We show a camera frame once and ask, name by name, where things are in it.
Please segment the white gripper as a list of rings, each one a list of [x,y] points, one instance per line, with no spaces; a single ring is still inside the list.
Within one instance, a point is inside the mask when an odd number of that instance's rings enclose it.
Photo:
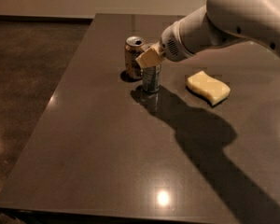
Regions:
[[[155,67],[165,57],[172,62],[181,62],[194,55],[191,48],[191,31],[183,21],[176,21],[161,34],[160,43],[155,43],[135,60],[144,68]]]

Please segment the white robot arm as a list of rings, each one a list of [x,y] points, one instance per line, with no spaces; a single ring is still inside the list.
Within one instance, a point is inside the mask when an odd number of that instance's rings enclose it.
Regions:
[[[181,62],[206,49],[242,40],[256,42],[280,58],[280,0],[206,0],[206,5],[176,21],[136,58],[142,68],[167,59]]]

